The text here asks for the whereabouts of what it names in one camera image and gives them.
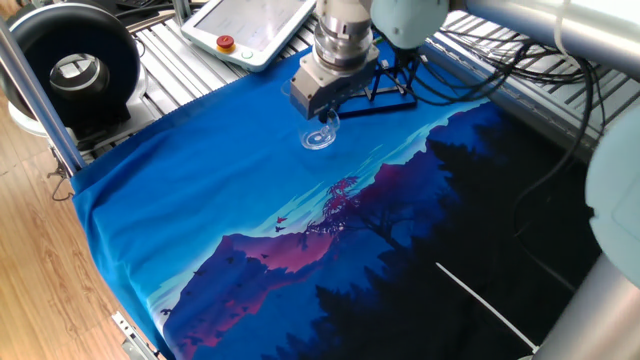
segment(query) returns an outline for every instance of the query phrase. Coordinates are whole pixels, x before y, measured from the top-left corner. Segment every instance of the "clear plastic cup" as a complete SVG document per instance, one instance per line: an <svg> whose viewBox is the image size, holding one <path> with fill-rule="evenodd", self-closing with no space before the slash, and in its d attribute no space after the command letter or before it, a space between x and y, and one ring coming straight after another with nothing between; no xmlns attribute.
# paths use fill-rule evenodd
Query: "clear plastic cup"
<svg viewBox="0 0 640 360"><path fill-rule="evenodd" d="M327 113L327 122L322 123L318 118L298 120L298 134L300 143L307 149L320 150L331 145L336 140L336 132L340 128L340 118L334 110Z"/></svg>

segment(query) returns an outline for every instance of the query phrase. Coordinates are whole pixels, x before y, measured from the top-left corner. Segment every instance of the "tree silhouette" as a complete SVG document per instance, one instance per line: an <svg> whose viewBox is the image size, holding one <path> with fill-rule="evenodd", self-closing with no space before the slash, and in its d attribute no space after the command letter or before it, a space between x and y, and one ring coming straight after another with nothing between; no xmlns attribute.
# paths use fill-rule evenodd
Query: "tree silhouette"
<svg viewBox="0 0 640 360"><path fill-rule="evenodd" d="M314 231L349 236L349 231L368 229L389 243L398 222L433 224L428 234L412 236L410 246L402 247L410 257L394 251L390 243L394 250L379 255L383 272L364 269L369 289L317 287L324 315L312 322L314 335L299 339L290 334L286 348L278 347L276 356L263 360L513 360L526 355L529 349L444 275L436 261L480 292L534 342L543 340L570 294L522 253L512 237L510 211L519 192L548 171L559 152L517 125L477 126L475 132L490 155L430 140L424 157L415 157L404 168L383 166L376 182L358 194L350 191L353 185L330 189L329 211L323 222L312 224ZM432 206L424 205L429 200L423 190L429 186L428 177L417 173L421 167L432 171L428 161L438 161L440 171L448 174L447 188L431 189L444 214L437 221ZM552 266L575 283L599 254L589 230L583 181L584 167L574 166L554 184L562 197L552 196L555 206L542 208L530 234L540 235L540 250L548 253L554 246L554 253L561 254L557 257L577 256L571 261L551 257ZM538 198L530 205L547 201ZM531 216L530 211L524 215ZM553 235L540 230L548 224L553 224Z"/></svg>
<svg viewBox="0 0 640 360"><path fill-rule="evenodd" d="M393 238L392 230L395 225L411 220L410 217L402 216L402 210L411 203L399 202L397 197L394 199L396 194L393 193L380 194L366 189L353 195L351 188L357 180L354 176L347 177L327 190L331 197L322 209L323 220L319 223L310 222L307 232L334 235L341 231L370 230L394 250L404 253L405 247Z"/></svg>

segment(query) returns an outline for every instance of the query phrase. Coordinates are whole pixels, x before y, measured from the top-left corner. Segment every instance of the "red emergency stop button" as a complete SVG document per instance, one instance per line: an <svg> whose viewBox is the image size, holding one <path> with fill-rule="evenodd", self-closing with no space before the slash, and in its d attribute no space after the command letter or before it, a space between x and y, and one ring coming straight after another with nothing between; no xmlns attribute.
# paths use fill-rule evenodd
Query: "red emergency stop button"
<svg viewBox="0 0 640 360"><path fill-rule="evenodd" d="M236 49L236 44L233 38L229 35L219 36L218 40L216 40L216 44L218 45L218 51L225 54L229 54Z"/></svg>

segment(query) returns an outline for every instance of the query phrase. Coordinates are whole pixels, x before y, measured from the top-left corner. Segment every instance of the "black cable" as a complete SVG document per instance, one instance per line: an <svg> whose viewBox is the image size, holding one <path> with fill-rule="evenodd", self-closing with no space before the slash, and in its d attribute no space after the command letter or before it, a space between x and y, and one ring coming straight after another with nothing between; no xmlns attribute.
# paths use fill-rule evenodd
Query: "black cable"
<svg viewBox="0 0 640 360"><path fill-rule="evenodd" d="M434 69L431 68L431 66L429 64L427 64L426 62L420 61L422 63L422 66L427 69L427 72L429 72L429 74L436 80L438 80L441 84L446 85L447 87L449 87L449 89L451 89L451 91L460 96L460 94L458 94L458 92L456 91L456 89L464 89L467 88L467 86L462 86L462 85L453 85L450 82L448 82L444 77L442 77L442 75L438 74L438 72L436 72Z"/></svg>
<svg viewBox="0 0 640 360"><path fill-rule="evenodd" d="M596 72L596 69L590 63L587 63L587 64L589 65L589 70L592 71L594 81L596 82L596 89L598 91L598 102L600 105L600 111L602 113L602 124L600 126L600 131L598 132L598 138L596 139L596 145L597 145L598 142L600 141L600 138L604 135L604 127L605 125L607 125L607 115L604 111L604 98L602 97L602 89L600 89L600 77L598 77L598 73Z"/></svg>
<svg viewBox="0 0 640 360"><path fill-rule="evenodd" d="M58 181L58 185L56 185L56 188L53 189L53 193L51 194L51 200L53 201L58 201L58 202L62 202L62 201L67 201L69 199L73 198L73 195L75 195L74 193L67 193L67 196L61 198L61 197L56 197L56 194L58 193L58 191L60 190L60 186L62 185L62 183L67 180L66 177L61 177L60 181Z"/></svg>
<svg viewBox="0 0 640 360"><path fill-rule="evenodd" d="M567 164L567 162L572 158L575 151L580 146L582 138L584 137L587 127L589 126L589 119L591 117L591 111L593 110L593 73L590 71L589 63L582 58L575 58L580 65L585 76L585 86L586 86L586 100L585 100L585 109L582 117L582 123L580 124L580 128L576 134L576 137L573 141L571 147L565 152L564 156L558 161L558 163L549 171L546 175L541 177L538 181L533 183L527 189L525 189L516 199L513 209L511 212L512 221L513 221L513 230L514 230L514 238L518 241L524 252L529 256L538 266L544 269L548 274L554 277L558 282L560 282L565 288L567 288L572 293L575 293L576 288L573 286L568 280L558 274L555 270L553 270L550 266L548 266L544 261L540 260L537 256L535 256L531 250L528 248L526 243L522 241L520 235L527 229L527 227L531 224L528 222L522 228L518 225L518 208L522 201L530 196L534 191L536 191L540 186L544 185L548 181L550 181L553 177L555 177L562 168Z"/></svg>
<svg viewBox="0 0 640 360"><path fill-rule="evenodd" d="M203 5L204 4L189 4L189 7L191 8L191 10L195 10L195 9L201 8ZM133 10L121 12L120 14L116 15L116 19L122 20L125 17L129 17L133 15L142 15L142 14L147 14L155 11L164 11L164 10L173 10L173 9L175 9L173 4L147 6L140 9L133 9Z"/></svg>
<svg viewBox="0 0 640 360"><path fill-rule="evenodd" d="M510 39L497 39L497 38L491 38L491 37L488 37L488 36L478 36L478 35L465 34L465 33L446 30L446 29L442 29L442 28L440 29L440 32L441 33L445 33L445 34L451 34L451 35L456 35L456 36L464 36L464 37L474 38L474 39L478 39L478 40L487 40L487 41L500 42L500 43L517 43L517 42L524 42L524 41L527 40L527 39L516 40L516 38L518 36L520 36L520 34L515 34Z"/></svg>
<svg viewBox="0 0 640 360"><path fill-rule="evenodd" d="M448 36L448 37L454 42L456 42L458 45L464 47L465 49L470 51L472 54L476 55L480 60L483 60L488 64L492 65L494 68L505 67L508 65L508 63L505 63L502 60L497 60L495 58L492 58L486 55L483 51L478 49L477 45L469 44L467 42L461 41L460 39L457 39L452 36ZM541 48L543 51L536 54L528 54L527 55L528 59L535 60L535 59L541 59L546 56L560 55L560 52L557 49L554 49L542 44L536 44L536 46ZM516 68L513 70L512 75L528 81L541 83L541 84L565 85L565 84L574 84L574 83L583 81L584 74L582 71L576 71L570 74L550 74L550 73L541 73L541 72L530 71L527 69Z"/></svg>
<svg viewBox="0 0 640 360"><path fill-rule="evenodd" d="M147 53L147 46L140 40L136 39L136 42L140 45L142 45L142 54L139 55L139 57L143 57L144 54Z"/></svg>
<svg viewBox="0 0 640 360"><path fill-rule="evenodd" d="M386 40L389 43L388 38L381 32L379 32L380 35L383 37L384 40ZM492 40L492 41L501 41L501 39L490 39L490 38L483 38L485 40ZM523 228L518 228L518 221L517 221L517 212L518 212L518 207L519 205L522 203L522 201L528 197L530 194L532 194L534 191L536 191L540 186L542 186L543 184L545 184L546 182L550 181L553 177L555 177L557 174L559 174L563 168L565 168L565 170L568 170L568 168L575 162L575 160L572 160L572 162L570 163L569 166L565 167L566 164L569 162L570 159L572 159L575 151L577 150L577 148L580 146L580 143L582 141L582 138L584 137L585 133L586 133L586 129L589 126L589 119L591 117L591 112L593 110L593 81L595 78L595 82L596 82L596 86L598 88L598 96L600 97L601 101L602 101L602 94L601 94L601 90L600 90L600 84L599 84L599 80L597 77L597 74L595 73L595 69L591 66L591 64L589 64L586 60L582 59L582 58L576 58L576 60L578 61L578 64L580 66L580 71L576 71L574 73L571 74L545 74L545 73L538 73L538 72L532 72L532 71L528 71L526 69L518 69L517 65L522 62L523 60L526 59L536 59L536 58L542 58L542 57L546 57L546 56L551 56L551 55L558 55L559 51L557 49L552 49L548 46L544 46L544 45L539 45L535 42L533 42L530 39L524 39L524 40L520 40L518 42L521 42L523 45L515 52L515 55L512 58L512 61L510 63L505 63L504 61L502 61L504 59L504 57L506 56L506 54L502 57L501 60L495 60L495 59L491 59L486 55L480 54L477 51L475 51L475 49L470 49L473 51L474 54L476 54L478 57L480 57L481 59L484 59L485 61L491 63L494 68L495 71L494 73L489 76L486 80L480 82L479 84L475 84L475 85L471 85L471 86L466 86L466 87L462 87L464 89L468 89L469 92L463 96L460 96L458 98L453 98L450 96L447 96L445 94L440 93L439 91L431 88L428 84L426 84L424 81L422 81L422 79L419 79L418 77L415 78L416 82L418 82L421 86L423 86L425 89L427 89L428 91L430 91L431 93L441 97L442 99L448 100L448 102L433 102L430 100L427 100L423 97L418 96L413 90L411 89L407 89L406 87L404 87L402 84L400 84L398 82L398 80L393 77L386 69L384 69L380 63L378 63L379 67L382 69L383 73L389 77L398 87L404 89L405 91L407 91L408 93L412 94L416 99L430 104L430 105L434 105L434 106L447 106L456 102L462 102L462 101L475 101L478 100L480 98L489 96L490 94L492 94L493 92L495 92L496 90L498 90L507 80L507 78L511 75L514 76L519 76L531 81L537 81L537 82L542 82L542 83L550 83L550 84L570 84L570 83L575 83L578 81L584 81L585 82L585 86L587 89L587 99L586 99L586 103L585 103L585 109L584 109L584 113L583 113L583 119L582 119L582 123L580 125L580 128L578 129L578 132L576 134L576 137L574 139L574 143L571 145L571 147L569 148L569 150L567 150L567 152L565 153L565 155L561 158L561 160L556 164L556 166L554 166L551 171L549 171L545 176L543 176L542 178L540 178L538 181L536 181L534 184L532 184L531 186L529 186L527 189L525 189L516 199L515 203L514 203L514 207L512 209L512 220L513 220L513 229L514 229L514 237L516 238L516 240L518 241L519 245L522 247L523 251L538 265L540 266L543 270L545 270L548 274L550 274L553 278L555 278L558 282L560 282L564 287L566 287L569 291L571 292L575 292L575 287L569 282L567 281L564 277L562 277L560 274L558 274L555 270L553 270L550 266L548 266L544 261L540 260L537 256L535 256L530 249L527 247L527 245L522 241L522 239L520 238L520 235L522 234L522 232L530 225L530 222L525 224L523 226ZM461 43L462 46L465 46L466 48L470 48L471 46L469 46L468 44L465 44L463 42L459 42ZM543 49L542 52L537 53L537 54L528 54L529 50L534 46L537 45L540 48ZM398 55L396 49L391 46L392 50L394 51L394 53L396 53L396 56ZM452 84L449 84L448 82L444 81L444 79L442 79L441 77L435 76L434 78L438 79L438 81L440 81L441 83L450 86L452 89ZM490 88L489 90L486 90L482 93L480 93L479 96L476 96L476 94L478 94L480 92L480 90L482 90L485 86L493 83L494 81L497 81L497 83ZM603 112L603 128L605 125L605 114L604 114L604 107L602 104L602 112Z"/></svg>
<svg viewBox="0 0 640 360"><path fill-rule="evenodd" d="M531 47L535 45L535 43L533 41L527 41L523 44L522 47L520 47L518 49L518 51L516 52L516 55L514 56L513 60L511 63L509 63L507 66L505 67L499 67L496 68L494 73L492 75L490 75L489 77L487 77L487 79L485 79L484 81L472 85L469 87L469 91L463 95L460 96L458 98L452 98L450 96L447 96L445 94L442 94L441 92L433 89L431 86L429 86L427 83L425 83L422 79L416 77L416 82L418 82L418 84L420 84L422 87L424 87L425 89L427 89L428 91L430 91L431 93L439 96L442 99L448 100L447 102L441 102L441 103L436 103L433 101L425 101L424 98L421 97L417 97L419 100L430 104L430 105L435 105L435 106L447 106L447 105L451 105L457 102L472 102L472 101L477 101L480 99L483 99L485 97L490 96L491 94L493 94L495 91L497 91L508 79L508 77L511 75L511 73L513 72L513 70L516 68L516 66L523 61L526 58L526 54L529 51L529 49L531 49ZM485 86L492 84L494 81L497 81L495 85L493 85L492 88L485 90L483 92L481 92L482 89L485 88Z"/></svg>

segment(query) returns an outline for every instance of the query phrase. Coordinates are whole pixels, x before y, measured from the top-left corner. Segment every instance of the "metal grate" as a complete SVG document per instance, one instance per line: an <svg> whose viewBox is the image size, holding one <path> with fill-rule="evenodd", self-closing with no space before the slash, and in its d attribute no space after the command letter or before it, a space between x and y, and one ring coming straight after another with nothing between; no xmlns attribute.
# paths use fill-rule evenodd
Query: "metal grate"
<svg viewBox="0 0 640 360"><path fill-rule="evenodd" d="M467 14L463 11L456 11L449 14L444 28L451 31L461 32L464 34L484 36L507 40L512 38L526 38L514 31L499 26L495 23L486 21L479 17ZM508 44L504 42L492 42L481 39L472 39L464 36L447 34L436 34L432 41L428 41L431 50L448 52L457 55L461 61L466 62L468 66L476 68L484 68L493 72L493 68L479 60L470 52L457 46L449 37L453 37L458 41L465 41L487 52L492 52L496 56L506 51L516 49L518 44ZM561 56L549 56L542 59L534 59L520 66L532 71L569 74L578 69L563 60ZM621 113L627 109L640 104L640 83L633 80L626 74L619 71L607 69L602 66L598 68L600 76L600 86L602 89L602 97L604 104L606 119L606 127L611 124ZM511 88L516 95L528 98L533 102L547 110L547 113L553 117L553 121L557 122L560 128L565 128L569 135L575 131L582 117L582 111L585 102L585 85L581 83L570 85L541 85L530 81L511 78L507 81L507 90ZM602 113L600 99L594 96L593 111L589 122L590 129L587 135L595 140L602 128Z"/></svg>
<svg viewBox="0 0 640 360"><path fill-rule="evenodd" d="M301 26L297 34L284 47L278 59L287 58L313 44L313 31L317 25L315 15ZM514 31L469 15L462 11L449 14L444 28L465 34L486 36L497 39L526 38ZM205 94L223 87L248 75L241 67L223 62L215 56L193 45L184 38L175 21L170 18L133 33L142 54L141 62L146 70L147 90L139 103L129 106L132 118L95 144L93 150L83 152L85 160L91 162L127 138L140 131L163 115L191 102ZM473 54L457 45L441 33L427 40L430 61L445 66L449 71L464 78L469 74L486 77L493 68ZM480 46L487 52L501 56L514 51L518 44L472 39L457 36L459 41L467 41ZM577 69L560 56L532 60L521 65L532 71L568 74ZM625 110L640 104L640 84L616 70L599 67L603 104L606 110L607 126ZM534 128L562 145L562 138L570 139L577 130L585 101L583 84L539 85L530 81L511 78L497 94L518 102L518 110L525 110L528 121ZM600 100L594 98L594 109L585 140L587 148L593 147L601 129L602 115Z"/></svg>
<svg viewBox="0 0 640 360"><path fill-rule="evenodd" d="M314 15L300 27L276 61L313 43L317 20ZM140 61L146 72L147 90L140 101L130 103L131 119L82 153L87 162L104 155L150 123L203 95L249 74L240 66L224 62L182 36L170 18L134 32Z"/></svg>

